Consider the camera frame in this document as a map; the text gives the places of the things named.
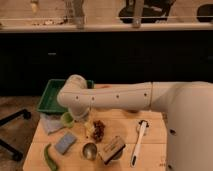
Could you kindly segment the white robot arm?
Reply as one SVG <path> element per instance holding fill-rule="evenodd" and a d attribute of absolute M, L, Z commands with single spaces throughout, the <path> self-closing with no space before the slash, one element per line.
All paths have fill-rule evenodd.
<path fill-rule="evenodd" d="M 82 76 L 72 75 L 57 101 L 78 121 L 90 108 L 165 113 L 166 171 L 213 171 L 213 83 L 146 82 L 89 89 Z"/>

